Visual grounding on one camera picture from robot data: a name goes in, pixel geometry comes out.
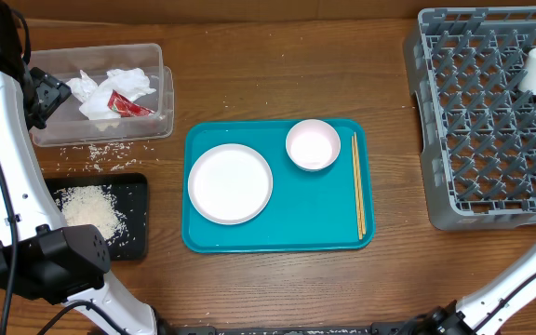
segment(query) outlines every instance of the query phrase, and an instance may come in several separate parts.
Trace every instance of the wooden chopstick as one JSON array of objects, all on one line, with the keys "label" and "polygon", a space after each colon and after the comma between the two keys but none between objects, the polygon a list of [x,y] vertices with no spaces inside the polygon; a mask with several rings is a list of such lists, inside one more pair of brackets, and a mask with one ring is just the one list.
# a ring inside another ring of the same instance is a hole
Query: wooden chopstick
[{"label": "wooden chopstick", "polygon": [[356,137],[353,135],[351,138],[351,152],[353,154],[353,179],[355,181],[355,208],[357,211],[357,231],[359,233],[359,240],[363,239],[363,225],[361,223],[361,201],[359,197],[359,179],[357,178],[357,151],[356,147]]},{"label": "wooden chopstick", "polygon": [[357,184],[359,185],[359,209],[361,209],[361,232],[363,236],[367,234],[365,226],[365,209],[363,206],[363,182],[361,178],[361,160],[359,159],[359,141],[357,140],[357,133],[355,137],[355,159],[357,161]]}]

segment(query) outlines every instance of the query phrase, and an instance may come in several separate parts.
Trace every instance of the crumpled tissue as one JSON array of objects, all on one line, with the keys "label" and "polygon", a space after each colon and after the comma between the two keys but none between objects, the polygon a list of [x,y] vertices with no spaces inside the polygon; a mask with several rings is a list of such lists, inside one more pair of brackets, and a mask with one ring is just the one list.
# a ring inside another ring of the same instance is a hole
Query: crumpled tissue
[{"label": "crumpled tissue", "polygon": [[144,71],[140,68],[127,71],[119,69],[109,70],[107,71],[109,78],[100,83],[95,89],[92,89],[92,83],[94,81],[88,78],[83,71],[80,71],[80,74],[82,75],[82,79],[71,79],[68,81],[68,86],[72,89],[72,93],[83,102],[79,110],[89,120],[121,117],[119,113],[112,111],[107,105],[114,90],[132,102],[146,94],[156,92],[154,88],[150,88],[150,79],[148,79]]}]

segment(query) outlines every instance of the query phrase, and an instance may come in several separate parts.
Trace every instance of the black tray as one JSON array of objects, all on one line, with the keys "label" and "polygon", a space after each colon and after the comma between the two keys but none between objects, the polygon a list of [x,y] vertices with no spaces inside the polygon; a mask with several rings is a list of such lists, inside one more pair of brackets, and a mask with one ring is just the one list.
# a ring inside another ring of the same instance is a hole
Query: black tray
[{"label": "black tray", "polygon": [[127,229],[109,245],[112,261],[133,261],[148,252],[148,181],[140,173],[68,177],[45,180],[53,200],[60,200],[58,190],[68,187],[112,185],[108,190],[115,195],[115,209],[126,215]]}]

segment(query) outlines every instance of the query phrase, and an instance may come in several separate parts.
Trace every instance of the wooden surface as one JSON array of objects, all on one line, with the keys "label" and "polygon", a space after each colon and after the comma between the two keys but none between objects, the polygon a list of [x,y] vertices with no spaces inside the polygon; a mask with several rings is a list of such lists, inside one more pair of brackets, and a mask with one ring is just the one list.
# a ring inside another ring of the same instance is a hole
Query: wooden surface
[{"label": "wooden surface", "polygon": [[[173,71],[173,134],[136,142],[128,157],[100,163],[108,172],[136,158],[141,164],[122,172],[141,172],[150,183],[148,256],[115,262],[117,277],[177,326],[367,325],[445,306],[514,262],[536,241],[536,227],[448,233],[428,220],[419,116],[411,108],[401,50],[413,24],[363,20],[33,30],[37,49],[157,43]],[[377,221],[373,241],[362,250],[342,252],[190,251],[180,232],[188,130],[203,121],[310,117],[350,117],[365,129]],[[37,155],[45,177],[83,175],[81,168],[91,164],[86,150],[71,147],[66,154],[39,148]],[[0,312],[3,297],[0,290]],[[34,334],[58,311],[44,301],[15,298],[10,333]],[[83,334],[91,327],[71,312],[54,333]],[[536,301],[503,333],[536,334]]]},{"label": "wooden surface", "polygon": [[423,8],[536,6],[536,0],[7,0],[27,18],[110,23],[416,19]]}]

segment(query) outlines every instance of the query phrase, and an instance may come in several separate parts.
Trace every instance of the gray dish rack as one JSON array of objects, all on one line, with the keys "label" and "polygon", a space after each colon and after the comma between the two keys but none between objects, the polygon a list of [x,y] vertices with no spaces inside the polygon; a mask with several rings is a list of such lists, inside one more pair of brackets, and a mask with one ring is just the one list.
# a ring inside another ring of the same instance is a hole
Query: gray dish rack
[{"label": "gray dish rack", "polygon": [[536,223],[536,97],[518,92],[536,7],[428,8],[405,40],[432,224]]}]

